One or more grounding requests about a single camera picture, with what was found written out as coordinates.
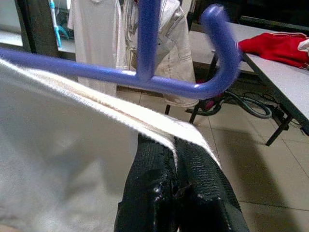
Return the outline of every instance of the chair leg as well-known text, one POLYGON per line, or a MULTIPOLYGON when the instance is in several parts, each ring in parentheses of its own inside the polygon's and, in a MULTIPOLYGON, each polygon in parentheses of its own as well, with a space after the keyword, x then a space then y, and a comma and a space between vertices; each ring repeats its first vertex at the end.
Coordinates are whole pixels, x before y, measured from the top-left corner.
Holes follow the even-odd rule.
POLYGON ((191 124, 193 124, 194 119, 195 119, 195 117, 197 116, 198 109, 199 109, 199 102, 198 102, 198 104, 195 105, 195 107, 194 107, 194 109, 193 109, 193 112, 192 112, 192 114, 191 114, 191 117, 190 117, 190 120, 189 120, 189 122, 190 122, 191 124))
POLYGON ((169 115, 169 110, 170 110, 170 105, 166 105, 164 114, 169 115))

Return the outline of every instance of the floor tile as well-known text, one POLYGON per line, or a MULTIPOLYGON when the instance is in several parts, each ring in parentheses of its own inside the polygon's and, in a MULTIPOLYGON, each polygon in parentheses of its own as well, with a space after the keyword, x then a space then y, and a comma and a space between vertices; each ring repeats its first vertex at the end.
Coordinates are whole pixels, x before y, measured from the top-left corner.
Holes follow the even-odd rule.
POLYGON ((140 95, 141 92, 117 91, 117 97, 135 104, 140 103, 140 95))
POLYGON ((224 173, 238 200, 309 210, 309 178, 283 140, 212 129, 224 173))
MULTIPOLYGON (((278 128, 278 125, 273 122, 273 125, 275 128, 278 128)), ((293 123, 290 123, 289 129, 282 131, 280 134, 280 137, 284 140, 292 140, 292 141, 298 141, 303 143, 309 143, 309 136, 305 135, 301 130, 299 126, 294 125, 293 123)))
POLYGON ((284 140, 284 142, 309 176, 309 144, 290 140, 284 140))
POLYGON ((308 232, 309 211, 240 202, 250 232, 308 232))
POLYGON ((240 106, 223 104, 221 110, 209 116, 211 128, 271 136, 275 128, 269 119, 260 119, 245 112, 240 106))
POLYGON ((207 128, 207 127, 196 127, 196 128, 203 135, 209 147, 211 148, 213 153, 216 155, 216 157, 219 158, 217 148, 216 148, 216 143, 214 142, 211 128, 207 128))
POLYGON ((141 94, 140 105, 162 114, 165 112, 166 108, 164 98, 151 96, 145 93, 141 94))
MULTIPOLYGON (((179 120, 189 122, 191 114, 185 112, 185 110, 186 108, 171 106, 169 115, 179 120)), ((199 127, 210 128, 209 120, 208 120, 208 117, 206 116, 197 115, 194 120, 194 125, 199 126, 199 127)))

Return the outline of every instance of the cable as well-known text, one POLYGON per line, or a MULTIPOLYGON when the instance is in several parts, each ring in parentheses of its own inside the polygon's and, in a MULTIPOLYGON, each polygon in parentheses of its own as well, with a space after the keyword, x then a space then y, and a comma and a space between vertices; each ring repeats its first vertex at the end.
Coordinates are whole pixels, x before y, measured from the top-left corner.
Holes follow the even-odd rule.
MULTIPOLYGON (((266 105, 261 103, 260 101, 257 101, 255 99, 248 98, 248 97, 240 97, 240 96, 238 96, 235 93, 230 92, 230 91, 225 91, 223 97, 219 101, 217 101, 217 103, 214 105, 214 107, 212 107, 213 110, 210 110, 210 111, 206 110, 206 112, 204 112, 203 115, 211 116, 211 115, 216 114, 221 109, 222 104, 224 102, 229 101, 229 100, 234 100, 241 108, 243 108, 245 111, 247 111, 249 114, 251 114, 255 117, 262 118, 262 119, 268 119, 268 118, 272 117, 271 110, 266 105), (259 108, 261 108, 265 112, 265 114, 261 114, 261 113, 257 112, 256 110, 251 108, 247 104, 247 102, 250 102, 250 103, 257 105, 259 108)), ((202 105, 203 103, 204 103, 204 101, 200 102, 200 108, 205 111, 205 106, 202 105)))

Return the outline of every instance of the white cloth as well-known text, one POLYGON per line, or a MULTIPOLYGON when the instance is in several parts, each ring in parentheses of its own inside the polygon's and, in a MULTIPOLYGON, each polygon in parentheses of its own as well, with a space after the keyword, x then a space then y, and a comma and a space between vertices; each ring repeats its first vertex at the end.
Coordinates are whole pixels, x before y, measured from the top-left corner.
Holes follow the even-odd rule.
POLYGON ((298 50, 302 52, 307 52, 309 56, 309 39, 300 42, 298 45, 298 50))
POLYGON ((191 124, 1 59, 0 105, 0 224, 23 232, 112 232, 138 132, 219 163, 191 124))
MULTIPOLYGON (((76 61, 127 69, 119 0, 72 0, 68 28, 74 29, 76 61)), ((90 88, 116 95, 116 84, 79 77, 90 88)))
MULTIPOLYGON (((134 0, 124 2, 126 43, 131 51, 137 51, 138 6, 134 0)), ((156 75, 195 83, 189 42, 188 24, 179 0, 161 0, 157 44, 156 75)), ((170 105, 190 107, 198 100, 164 94, 170 105)))

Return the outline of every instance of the red garment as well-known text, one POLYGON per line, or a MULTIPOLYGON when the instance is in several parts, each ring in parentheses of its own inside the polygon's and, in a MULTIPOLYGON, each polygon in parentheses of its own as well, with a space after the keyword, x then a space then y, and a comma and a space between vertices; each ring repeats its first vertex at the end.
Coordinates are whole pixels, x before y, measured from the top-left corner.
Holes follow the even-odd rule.
POLYGON ((308 37, 303 33, 263 33, 238 44, 245 53, 308 69, 308 53, 297 49, 299 43, 306 39, 308 37))

